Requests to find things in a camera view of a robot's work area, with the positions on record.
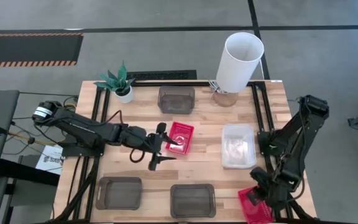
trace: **butcher block tabletop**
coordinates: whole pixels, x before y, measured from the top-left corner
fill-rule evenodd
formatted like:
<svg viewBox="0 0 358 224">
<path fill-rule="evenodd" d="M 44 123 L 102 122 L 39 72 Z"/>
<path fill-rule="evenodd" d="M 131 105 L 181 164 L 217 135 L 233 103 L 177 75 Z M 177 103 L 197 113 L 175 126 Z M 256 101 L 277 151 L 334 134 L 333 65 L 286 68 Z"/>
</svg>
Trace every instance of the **butcher block tabletop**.
<svg viewBox="0 0 358 224">
<path fill-rule="evenodd" d="M 94 81 L 82 83 L 76 113 L 91 117 L 96 86 Z M 270 109 L 276 129 L 284 127 L 291 119 L 282 82 L 265 81 Z M 257 153 L 257 166 L 265 168 L 264 158 L 261 156 L 256 141 L 259 130 L 254 99 L 251 87 L 239 93 L 239 99 L 232 107 L 218 106 L 210 100 L 211 89 L 208 86 L 194 86 L 195 107 L 191 114 L 163 114 L 157 106 L 159 87 L 132 87 L 134 99 L 128 104 L 122 104 L 110 94 L 107 118 L 117 110 L 122 111 L 124 123 L 130 126 L 145 128 L 148 133 L 154 133 L 160 122 L 167 124 L 169 132 L 174 121 L 194 126 L 193 139 L 187 155 L 173 155 L 162 146 L 164 156 L 174 156 L 177 160 L 163 161 L 157 166 L 156 171 L 148 170 L 151 155 L 146 154 L 140 163 L 132 163 L 129 160 L 131 149 L 124 146 L 106 145 L 103 157 L 100 158 L 98 178 L 94 195 L 91 222 L 245 222 L 241 205 L 238 199 L 238 191 L 255 186 L 249 172 L 251 169 L 224 169 L 221 161 L 221 138 L 225 124 L 249 124 L 254 128 L 255 148 Z M 260 107 L 264 119 L 265 129 L 267 119 L 265 115 L 262 92 L 258 91 Z M 102 93 L 98 117 L 101 119 L 104 93 Z M 139 158 L 141 152 L 134 153 L 133 158 Z M 82 159 L 77 168 L 73 184 L 71 198 L 78 190 Z M 71 180 L 75 170 L 77 157 L 66 158 L 63 164 L 57 188 L 54 209 L 56 216 L 61 214 L 67 205 L 67 197 L 70 190 Z M 90 159 L 88 170 L 91 169 L 93 160 Z M 140 177 L 143 184 L 142 200 L 137 210 L 98 210 L 95 201 L 98 195 L 98 183 L 102 177 Z M 181 218 L 175 219 L 170 213 L 170 189 L 175 184 L 211 184 L 214 187 L 216 197 L 216 215 L 213 218 Z M 305 175 L 305 192 L 297 202 L 311 216 L 316 216 L 311 197 L 308 179 Z M 80 218 L 84 218 L 88 190 L 83 196 L 80 210 Z"/>
</svg>

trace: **dark plastic tray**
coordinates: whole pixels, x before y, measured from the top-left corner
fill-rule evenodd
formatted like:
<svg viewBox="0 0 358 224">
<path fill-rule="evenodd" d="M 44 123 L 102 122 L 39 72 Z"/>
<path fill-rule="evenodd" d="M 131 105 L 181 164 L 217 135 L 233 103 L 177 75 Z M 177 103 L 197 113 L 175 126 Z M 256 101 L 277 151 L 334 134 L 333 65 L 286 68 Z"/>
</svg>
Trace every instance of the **dark plastic tray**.
<svg viewBox="0 0 358 224">
<path fill-rule="evenodd" d="M 215 214 L 215 192 L 211 184 L 175 184 L 171 187 L 172 218 L 213 218 Z"/>
<path fill-rule="evenodd" d="M 158 107 L 163 113 L 191 114 L 195 105 L 195 90 L 191 86 L 161 86 Z"/>
<path fill-rule="evenodd" d="M 142 180 L 138 177 L 102 177 L 95 207 L 99 210 L 137 210 L 142 198 Z"/>
</svg>

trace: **green plant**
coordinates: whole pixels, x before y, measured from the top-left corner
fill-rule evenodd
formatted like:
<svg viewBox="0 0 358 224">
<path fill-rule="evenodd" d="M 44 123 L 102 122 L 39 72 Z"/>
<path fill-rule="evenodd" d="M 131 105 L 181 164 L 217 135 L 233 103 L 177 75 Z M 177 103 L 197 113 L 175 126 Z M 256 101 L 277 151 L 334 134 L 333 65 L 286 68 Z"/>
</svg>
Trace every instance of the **green plant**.
<svg viewBox="0 0 358 224">
<path fill-rule="evenodd" d="M 110 91 L 114 91 L 119 96 L 125 96 L 129 93 L 131 83 L 134 79 L 130 79 L 127 81 L 127 69 L 122 63 L 121 67 L 118 70 L 118 76 L 116 77 L 108 70 L 108 77 L 104 74 L 100 74 L 100 78 L 102 78 L 106 82 L 95 82 L 94 84 L 98 87 L 105 88 Z"/>
</svg>

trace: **red plastic basket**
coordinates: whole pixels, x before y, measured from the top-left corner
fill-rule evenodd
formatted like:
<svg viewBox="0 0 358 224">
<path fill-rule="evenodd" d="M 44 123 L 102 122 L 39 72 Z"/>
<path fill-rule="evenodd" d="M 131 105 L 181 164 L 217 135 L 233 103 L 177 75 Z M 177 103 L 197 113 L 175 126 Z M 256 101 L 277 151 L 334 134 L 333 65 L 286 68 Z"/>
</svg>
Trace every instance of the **red plastic basket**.
<svg viewBox="0 0 358 224">
<path fill-rule="evenodd" d="M 252 189 L 253 187 L 239 191 L 242 212 L 244 213 L 248 224 L 266 224 L 273 222 L 272 209 L 268 207 L 264 201 L 259 202 L 257 206 L 254 206 L 248 199 L 247 192 Z"/>
<path fill-rule="evenodd" d="M 181 124 L 179 122 L 173 122 L 169 137 L 177 142 L 179 145 L 167 144 L 166 150 L 174 153 L 187 155 L 190 147 L 190 141 L 193 137 L 194 127 Z"/>
</svg>

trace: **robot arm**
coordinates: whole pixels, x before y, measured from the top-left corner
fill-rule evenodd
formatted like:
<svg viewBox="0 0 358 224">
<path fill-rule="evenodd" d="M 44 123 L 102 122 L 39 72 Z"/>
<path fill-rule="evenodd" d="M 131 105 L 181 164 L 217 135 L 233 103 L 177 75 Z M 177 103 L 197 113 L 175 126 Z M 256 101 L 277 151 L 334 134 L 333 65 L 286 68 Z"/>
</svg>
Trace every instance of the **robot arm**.
<svg viewBox="0 0 358 224">
<path fill-rule="evenodd" d="M 104 145 L 109 144 L 142 151 L 142 157 L 137 161 L 132 159 L 131 153 L 132 162 L 140 162 L 146 152 L 152 153 L 149 170 L 155 170 L 162 161 L 175 159 L 159 156 L 163 141 L 176 144 L 167 136 L 165 123 L 157 126 L 156 133 L 147 135 L 145 129 L 137 126 L 99 123 L 85 118 L 62 107 L 57 101 L 41 102 L 32 119 L 37 126 L 54 126 L 68 134 L 63 142 L 58 142 L 64 148 L 63 156 L 102 156 Z"/>
<path fill-rule="evenodd" d="M 299 211 L 299 217 L 309 218 L 291 196 L 303 180 L 305 157 L 317 135 L 329 116 L 327 101 L 311 95 L 300 98 L 299 112 L 280 130 L 258 135 L 262 154 L 279 156 L 277 168 L 272 174 L 257 167 L 251 171 L 251 177 L 258 186 L 247 196 L 257 205 L 261 201 L 275 210 L 281 210 L 289 204 Z"/>
</svg>

